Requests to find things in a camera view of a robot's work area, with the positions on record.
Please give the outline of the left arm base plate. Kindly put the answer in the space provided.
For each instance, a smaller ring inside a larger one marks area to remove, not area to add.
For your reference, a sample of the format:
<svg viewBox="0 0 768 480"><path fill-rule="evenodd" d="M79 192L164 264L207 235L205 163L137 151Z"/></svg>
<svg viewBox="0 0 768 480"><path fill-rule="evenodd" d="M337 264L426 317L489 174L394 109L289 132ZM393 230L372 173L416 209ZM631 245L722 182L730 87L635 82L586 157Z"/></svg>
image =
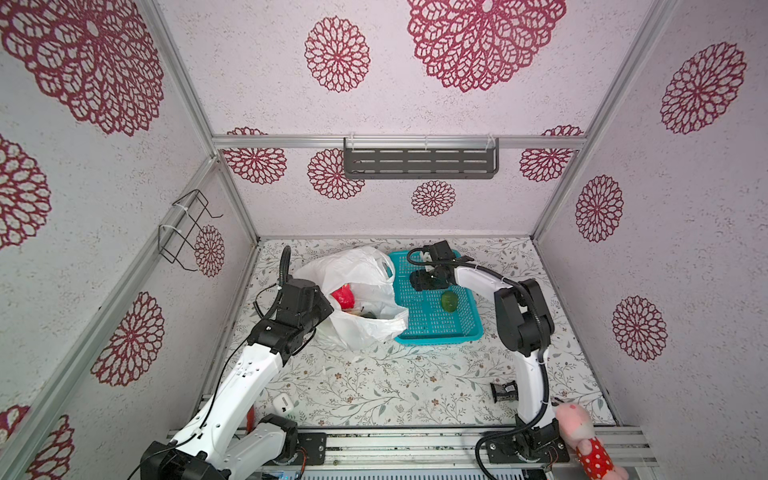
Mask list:
<svg viewBox="0 0 768 480"><path fill-rule="evenodd" d="M288 454L277 460L268 461L265 467L324 465L327 440L328 435L325 432L299 432L295 441L286 442Z"/></svg>

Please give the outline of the red dragon fruit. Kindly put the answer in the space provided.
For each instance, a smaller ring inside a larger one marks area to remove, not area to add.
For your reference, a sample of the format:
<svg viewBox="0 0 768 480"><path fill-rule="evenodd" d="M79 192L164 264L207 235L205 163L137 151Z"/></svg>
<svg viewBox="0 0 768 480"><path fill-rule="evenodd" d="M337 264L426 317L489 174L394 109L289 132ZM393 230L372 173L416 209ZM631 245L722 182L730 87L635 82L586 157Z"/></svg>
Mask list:
<svg viewBox="0 0 768 480"><path fill-rule="evenodd" d="M349 284L344 284L333 291L331 296L336 300L342 310L351 310L355 307L355 296Z"/></svg>

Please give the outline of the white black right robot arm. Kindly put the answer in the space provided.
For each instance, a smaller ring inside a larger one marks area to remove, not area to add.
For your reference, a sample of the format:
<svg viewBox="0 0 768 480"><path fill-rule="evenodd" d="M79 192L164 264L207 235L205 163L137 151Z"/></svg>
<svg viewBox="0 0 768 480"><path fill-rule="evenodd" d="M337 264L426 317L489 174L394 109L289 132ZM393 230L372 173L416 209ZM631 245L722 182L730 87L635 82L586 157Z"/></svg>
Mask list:
<svg viewBox="0 0 768 480"><path fill-rule="evenodd" d="M446 241L410 250L407 261L419 268L411 276L417 291L459 286L494 304L497 335L513 354L516 426L488 434L479 444L513 447L520 456L531 458L535 451L555 442L558 427L547 371L555 325L537 281L517 281L471 257L457 256Z"/></svg>

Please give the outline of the white plastic bag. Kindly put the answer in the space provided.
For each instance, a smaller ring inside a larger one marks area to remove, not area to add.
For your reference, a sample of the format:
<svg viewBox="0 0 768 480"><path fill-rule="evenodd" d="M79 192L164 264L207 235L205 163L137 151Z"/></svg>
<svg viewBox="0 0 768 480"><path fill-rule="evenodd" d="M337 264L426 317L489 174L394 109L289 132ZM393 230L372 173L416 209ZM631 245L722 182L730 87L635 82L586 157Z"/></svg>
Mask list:
<svg viewBox="0 0 768 480"><path fill-rule="evenodd" d="M408 328L409 310L395 301L395 268L390 257L372 246L362 246L315 259L295 271L294 276L320 287L334 308L320 331L351 351L361 351L390 341ZM349 284L355 307L364 316L342 310L331 293Z"/></svg>

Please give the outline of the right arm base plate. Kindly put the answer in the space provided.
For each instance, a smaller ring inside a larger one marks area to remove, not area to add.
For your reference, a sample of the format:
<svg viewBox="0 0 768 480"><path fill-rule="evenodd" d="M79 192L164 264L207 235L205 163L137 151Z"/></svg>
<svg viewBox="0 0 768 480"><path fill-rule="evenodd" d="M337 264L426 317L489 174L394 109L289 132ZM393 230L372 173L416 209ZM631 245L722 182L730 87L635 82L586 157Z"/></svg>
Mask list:
<svg viewBox="0 0 768 480"><path fill-rule="evenodd" d="M570 455L564 440L552 425L533 428L516 435L487 435L485 446L491 464L568 463Z"/></svg>

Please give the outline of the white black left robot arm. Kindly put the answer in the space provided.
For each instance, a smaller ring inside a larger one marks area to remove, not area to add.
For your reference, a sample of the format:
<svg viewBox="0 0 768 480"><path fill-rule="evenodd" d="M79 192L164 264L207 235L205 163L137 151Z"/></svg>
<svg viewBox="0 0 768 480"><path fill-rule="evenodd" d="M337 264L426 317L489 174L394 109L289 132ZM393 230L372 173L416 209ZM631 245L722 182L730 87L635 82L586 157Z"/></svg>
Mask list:
<svg viewBox="0 0 768 480"><path fill-rule="evenodd" d="M138 479L246 479L263 465L291 461L295 422L269 414L241 439L240 422L265 387L309 343L333 312L319 286L290 272L290 247L279 263L278 291L267 311L227 359L209 400L166 444L153 442L131 472Z"/></svg>

